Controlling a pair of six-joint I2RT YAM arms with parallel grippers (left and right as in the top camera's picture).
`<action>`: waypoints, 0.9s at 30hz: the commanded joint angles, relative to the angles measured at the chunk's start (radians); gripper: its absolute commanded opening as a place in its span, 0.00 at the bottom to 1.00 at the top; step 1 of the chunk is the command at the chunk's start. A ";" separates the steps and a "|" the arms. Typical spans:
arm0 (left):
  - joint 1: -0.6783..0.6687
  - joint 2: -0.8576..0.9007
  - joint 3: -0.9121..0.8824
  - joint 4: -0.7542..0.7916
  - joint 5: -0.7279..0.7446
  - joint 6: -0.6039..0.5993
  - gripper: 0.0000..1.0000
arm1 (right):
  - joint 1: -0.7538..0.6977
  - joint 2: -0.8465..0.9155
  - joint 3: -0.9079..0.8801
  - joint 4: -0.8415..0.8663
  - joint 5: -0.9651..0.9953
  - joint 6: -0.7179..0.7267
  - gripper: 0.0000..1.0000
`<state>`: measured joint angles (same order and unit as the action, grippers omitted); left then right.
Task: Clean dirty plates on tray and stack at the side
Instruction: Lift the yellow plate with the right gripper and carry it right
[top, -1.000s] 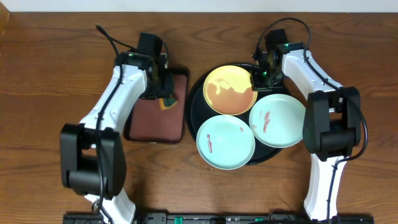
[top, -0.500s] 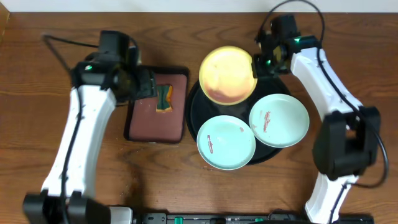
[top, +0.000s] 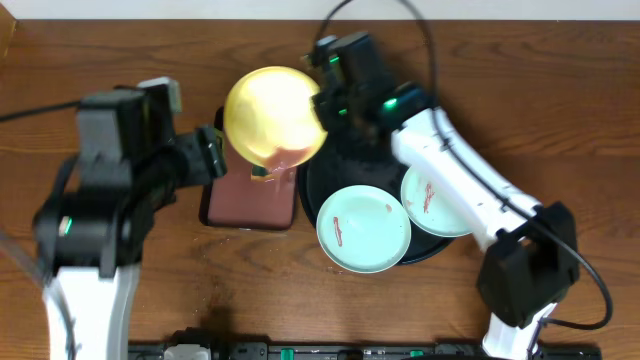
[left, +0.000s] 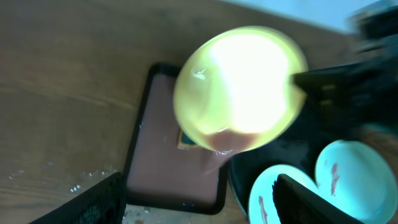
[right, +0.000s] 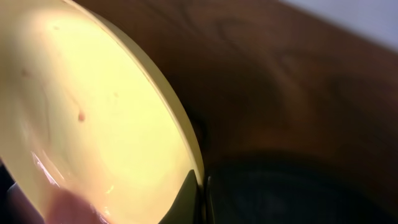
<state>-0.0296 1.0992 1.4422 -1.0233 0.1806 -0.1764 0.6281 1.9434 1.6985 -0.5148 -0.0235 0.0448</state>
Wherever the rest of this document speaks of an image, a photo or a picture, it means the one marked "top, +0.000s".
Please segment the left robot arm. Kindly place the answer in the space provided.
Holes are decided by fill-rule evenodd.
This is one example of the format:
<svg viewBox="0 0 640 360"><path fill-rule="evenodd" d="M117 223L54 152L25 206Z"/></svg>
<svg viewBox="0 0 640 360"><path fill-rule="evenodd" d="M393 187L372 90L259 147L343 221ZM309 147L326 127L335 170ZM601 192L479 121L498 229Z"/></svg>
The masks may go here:
<svg viewBox="0 0 640 360"><path fill-rule="evenodd" d="M33 221L51 358L126 358L155 213L177 190L225 175L213 127L176 133L181 109L179 84L168 77L78 102L79 151Z"/></svg>

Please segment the orange green sponge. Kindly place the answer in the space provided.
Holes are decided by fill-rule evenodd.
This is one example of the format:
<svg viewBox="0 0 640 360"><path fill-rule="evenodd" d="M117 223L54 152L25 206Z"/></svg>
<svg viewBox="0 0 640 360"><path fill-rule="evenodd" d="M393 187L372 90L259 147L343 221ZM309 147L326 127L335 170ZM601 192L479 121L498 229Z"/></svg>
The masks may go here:
<svg viewBox="0 0 640 360"><path fill-rule="evenodd" d="M251 180L256 182L271 182L278 180L281 176L282 170L276 168L273 171L264 167L253 165L251 168Z"/></svg>

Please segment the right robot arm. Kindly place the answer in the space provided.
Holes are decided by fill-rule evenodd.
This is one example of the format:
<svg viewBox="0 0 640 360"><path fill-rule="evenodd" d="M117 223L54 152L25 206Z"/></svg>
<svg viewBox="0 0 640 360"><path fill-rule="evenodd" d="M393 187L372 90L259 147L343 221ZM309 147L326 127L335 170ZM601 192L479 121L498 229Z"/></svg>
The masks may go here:
<svg viewBox="0 0 640 360"><path fill-rule="evenodd" d="M484 351L530 358L542 324L579 278L573 215L561 203L542 206L500 175L435 94L397 84L368 33L320 37L308 58L322 77L311 101L331 148L358 166L406 166L434 180L485 254L477 281L492 313Z"/></svg>

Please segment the yellow plate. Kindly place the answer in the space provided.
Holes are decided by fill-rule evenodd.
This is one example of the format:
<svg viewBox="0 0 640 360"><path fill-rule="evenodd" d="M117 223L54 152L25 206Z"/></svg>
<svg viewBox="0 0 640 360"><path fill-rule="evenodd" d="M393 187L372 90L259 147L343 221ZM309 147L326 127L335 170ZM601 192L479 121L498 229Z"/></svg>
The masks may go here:
<svg viewBox="0 0 640 360"><path fill-rule="evenodd" d="M311 77L290 67L246 74L226 99L227 139L242 158L272 174L306 162L327 138L312 102L318 93Z"/></svg>

